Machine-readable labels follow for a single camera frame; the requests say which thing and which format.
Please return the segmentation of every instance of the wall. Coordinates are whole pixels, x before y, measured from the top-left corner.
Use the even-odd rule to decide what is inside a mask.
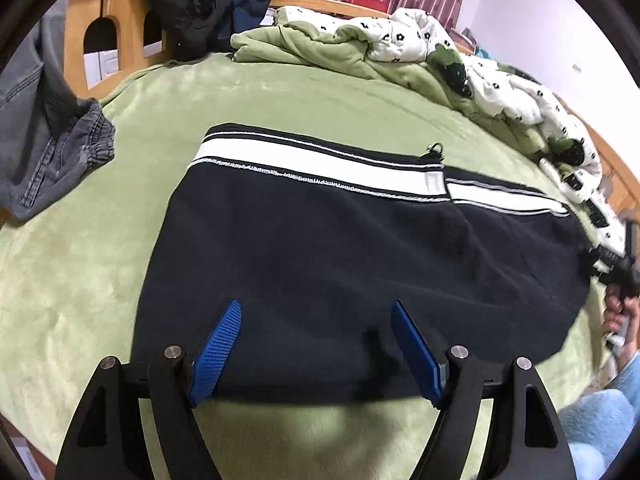
[[[496,59],[531,72],[562,97],[640,178],[640,90],[575,0],[463,0],[469,27]]]

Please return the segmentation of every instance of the metal screw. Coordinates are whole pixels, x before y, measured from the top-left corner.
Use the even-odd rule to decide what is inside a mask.
[[[166,357],[167,359],[175,359],[177,357],[180,357],[181,353],[182,348],[180,348],[178,345],[171,345],[164,349],[164,357]]]
[[[469,350],[467,350],[462,345],[455,345],[451,349],[451,355],[453,355],[453,357],[457,357],[458,359],[464,359],[469,355]]]
[[[102,361],[100,361],[100,368],[104,370],[108,370],[109,368],[113,368],[116,364],[116,358],[112,355],[105,357]]]
[[[516,364],[523,370],[529,370],[531,368],[531,361],[526,357],[518,357],[516,359]]]

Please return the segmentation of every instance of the blue gripper pad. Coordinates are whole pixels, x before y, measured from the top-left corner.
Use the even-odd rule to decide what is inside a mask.
[[[443,396],[440,367],[411,316],[399,301],[391,307],[391,330],[420,388],[420,394],[433,404],[439,404]]]
[[[217,325],[209,334],[198,356],[193,360],[191,387],[187,396],[195,408],[205,397],[213,393],[213,388],[222,373],[226,358],[240,332],[242,311],[240,303],[231,300]]]

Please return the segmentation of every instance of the human hand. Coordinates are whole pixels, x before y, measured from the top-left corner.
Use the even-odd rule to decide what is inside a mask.
[[[607,292],[604,298],[604,322],[603,332],[617,332],[625,321],[625,316],[629,316],[629,326],[626,329],[625,345],[617,358],[618,370],[626,365],[638,350],[638,329],[640,328],[640,299],[626,298],[620,301],[620,287],[612,283],[607,285]]]

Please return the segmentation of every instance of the gray pants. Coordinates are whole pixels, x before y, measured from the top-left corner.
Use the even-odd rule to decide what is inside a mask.
[[[95,99],[63,78],[65,13],[58,0],[0,74],[0,208],[27,220],[113,158],[115,129]]]

